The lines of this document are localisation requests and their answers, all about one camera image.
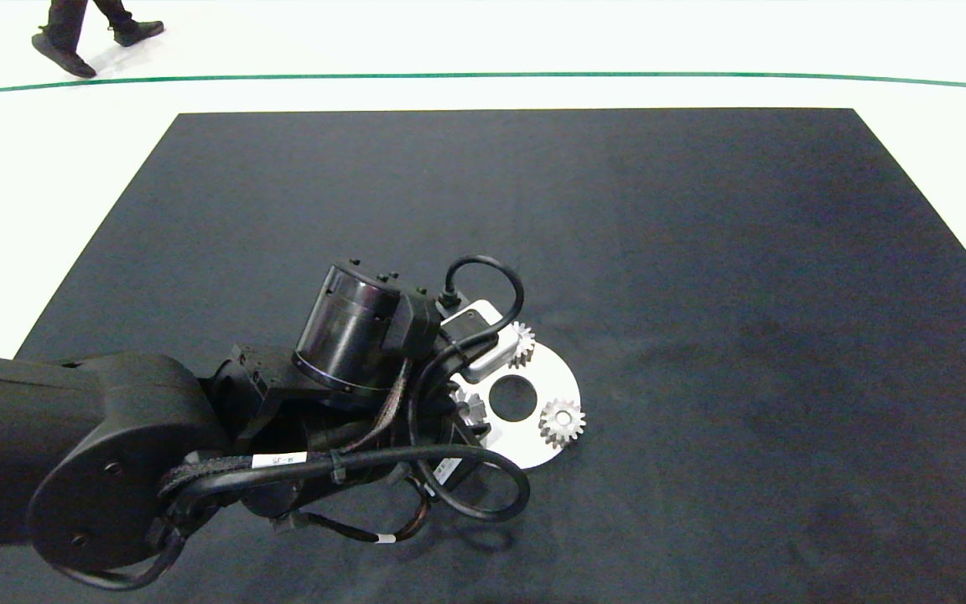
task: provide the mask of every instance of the black fabric surface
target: black fabric surface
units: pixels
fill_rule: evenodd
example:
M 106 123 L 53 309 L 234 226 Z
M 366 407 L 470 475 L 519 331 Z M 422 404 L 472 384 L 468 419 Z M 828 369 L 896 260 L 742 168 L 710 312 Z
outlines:
M 438 288 L 461 253 L 520 270 L 583 395 L 521 517 L 375 546 L 234 508 L 126 596 L 0 548 L 0 601 L 966 603 L 966 252 L 851 111 L 181 115 L 18 358 L 210 375 L 292 345 L 336 257 Z M 392 530 L 402 489 L 319 510 Z

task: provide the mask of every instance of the black cable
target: black cable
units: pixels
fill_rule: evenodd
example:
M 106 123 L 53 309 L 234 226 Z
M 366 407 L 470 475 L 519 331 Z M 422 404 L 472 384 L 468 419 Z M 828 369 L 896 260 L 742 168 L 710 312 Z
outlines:
M 403 540 L 412 539 L 415 534 L 419 532 L 419 529 L 423 527 L 423 521 L 427 517 L 427 513 L 430 512 L 430 497 L 427 496 L 426 491 L 423 490 L 422 482 L 415 476 L 407 476 L 405 479 L 409 485 L 413 486 L 413 489 L 417 491 L 419 495 L 419 505 L 415 509 L 413 518 L 410 518 L 403 527 L 399 528 L 398 531 L 392 534 L 380 534 L 372 531 L 365 531 L 363 528 L 350 527 L 349 524 L 338 523 L 337 520 L 332 520 L 326 516 L 321 516 L 318 513 L 311 512 L 291 512 L 290 515 L 294 519 L 299 521 L 304 521 L 304 523 L 315 524 L 317 527 L 323 527 L 325 529 L 330 529 L 342 536 L 346 536 L 349 539 L 361 540 L 364 543 L 400 543 Z
M 486 341 L 487 339 L 490 339 L 491 336 L 494 336 L 494 334 L 498 333 L 502 329 L 505 329 L 506 325 L 511 324 L 511 322 L 517 318 L 517 315 L 520 315 L 521 309 L 524 307 L 524 284 L 521 282 L 520 276 L 518 276 L 517 272 L 513 271 L 512 268 L 507 267 L 505 264 L 500 263 L 500 261 L 495 260 L 490 256 L 464 256 L 450 264 L 449 270 L 446 270 L 445 272 L 444 294 L 453 295 L 454 297 L 456 296 L 456 287 L 453 284 L 453 277 L 461 267 L 464 267 L 467 264 L 485 264 L 487 267 L 497 268 L 497 270 L 502 272 L 503 275 L 506 275 L 506 279 L 509 279 L 510 285 L 513 286 L 513 305 L 510 306 L 510 309 L 504 315 L 502 315 L 501 320 L 496 322 L 494 325 L 488 326 L 488 328 L 480 331 L 479 333 L 465 337 L 464 340 L 457 341 L 456 344 L 451 344 L 442 349 L 442 351 L 438 352 L 437 355 L 434 355 L 434 358 L 432 358 L 432 360 L 426 364 L 423 370 L 419 372 L 417 382 L 415 382 L 413 385 L 413 391 L 411 391 L 409 394 L 409 398 L 405 405 L 406 420 L 408 422 L 409 443 L 413 445 L 417 445 L 419 441 L 419 424 L 417 418 L 417 406 L 419 398 L 421 398 L 421 394 L 424 393 L 424 391 L 426 391 L 426 393 L 430 393 L 429 388 L 427 390 L 424 390 L 424 388 L 429 383 L 430 385 L 437 386 L 441 385 L 441 383 L 448 382 L 449 376 L 463 368 L 464 361 L 457 363 L 456 367 L 453 367 L 452 370 L 445 372 L 445 375 L 442 376 L 440 381 L 430 381 L 430 374 L 434 373 L 434 369 L 436 367 L 441 367 L 442 363 L 445 363 L 449 357 L 456 355 L 457 351 L 460 349 L 475 346 L 475 344 L 479 344 L 481 341 Z M 524 471 L 521 470 L 517 464 L 506 459 L 505 456 L 503 456 L 502 459 L 506 462 L 509 462 L 509 466 L 512 466 L 515 469 L 515 471 L 506 471 L 506 473 L 509 473 L 510 477 L 512 477 L 514 481 L 520 482 L 522 479 L 525 484 L 527 484 L 528 478 L 527 475 L 524 474 Z M 446 504 L 449 504 L 450 508 L 455 509 L 455 511 L 459 513 L 463 513 L 465 516 L 478 520 L 487 520 L 494 521 L 494 523 L 499 523 L 500 521 L 508 520 L 517 515 L 517 513 L 521 512 L 521 509 L 518 509 L 517 511 L 511 513 L 512 506 L 509 508 L 488 509 L 478 508 L 478 506 L 465 503 L 459 498 L 454 497 L 454 494 L 449 492 L 449 489 L 446 489 L 444 486 L 442 486 L 441 482 L 438 481 L 438 478 L 434 476 L 434 471 L 430 469 L 430 466 L 427 464 L 426 460 L 415 461 L 413 463 L 413 467 L 418 476 L 423 478 L 423 481 L 426 482 L 427 487 L 430 488 L 430 490 L 432 490 L 437 497 L 441 498 L 442 501 L 445 501 Z
M 169 533 L 164 550 L 158 553 L 158 558 L 142 573 L 129 575 L 126 573 L 86 572 L 85 570 L 68 569 L 60 565 L 51 565 L 59 573 L 73 581 L 81 582 L 107 591 L 131 591 L 153 584 L 166 570 L 177 561 L 178 555 L 184 549 L 185 537 L 178 531 Z
M 204 476 L 195 479 L 181 489 L 180 494 L 169 506 L 169 516 L 178 523 L 188 523 L 198 517 L 207 505 L 208 497 L 227 491 L 242 491 L 254 489 L 277 482 L 306 481 L 308 478 L 329 475 L 335 467 L 345 470 L 357 470 L 362 467 L 388 466 L 388 464 L 403 461 L 434 460 L 452 458 L 473 459 L 498 466 L 500 470 L 509 474 L 517 484 L 517 497 L 505 508 L 497 509 L 494 513 L 501 519 L 517 516 L 528 504 L 532 494 L 532 486 L 528 484 L 528 477 L 505 456 L 494 451 L 467 445 L 419 445 L 414 447 L 391 447 L 387 450 L 372 450 L 353 452 L 338 456 L 338 463 L 326 454 L 310 456 L 304 463 L 291 463 L 286 466 L 253 467 L 246 470 L 225 471 L 225 473 Z

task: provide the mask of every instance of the white cable label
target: white cable label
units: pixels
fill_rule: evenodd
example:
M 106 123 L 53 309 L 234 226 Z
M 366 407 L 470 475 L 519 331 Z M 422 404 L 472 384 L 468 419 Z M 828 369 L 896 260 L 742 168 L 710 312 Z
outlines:
M 261 454 L 252 456 L 252 467 L 286 466 L 288 463 L 304 463 L 306 461 L 308 461 L 308 451 Z
M 438 478 L 438 484 L 444 485 L 446 481 L 449 480 L 449 475 L 453 474 L 453 470 L 460 466 L 459 456 L 448 456 L 448 458 L 443 459 L 437 466 L 434 467 L 434 477 Z M 424 485 L 423 487 L 430 496 L 434 497 L 434 490 L 429 486 Z

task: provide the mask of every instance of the metal gear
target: metal gear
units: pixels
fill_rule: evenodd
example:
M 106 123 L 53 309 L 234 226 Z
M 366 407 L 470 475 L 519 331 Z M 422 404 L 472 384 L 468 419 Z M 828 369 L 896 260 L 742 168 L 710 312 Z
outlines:
M 464 418 L 465 424 L 477 425 L 486 421 L 486 405 L 479 394 L 468 394 L 464 388 L 457 388 L 453 402 L 456 402 L 457 413 Z
M 578 402 L 556 398 L 544 406 L 539 416 L 539 435 L 556 450 L 582 435 L 584 425 L 587 422 Z
M 513 352 L 513 360 L 509 367 L 524 367 L 532 360 L 532 353 L 536 351 L 536 334 L 532 328 L 521 321 L 513 321 L 513 331 L 517 333 L 517 350 Z

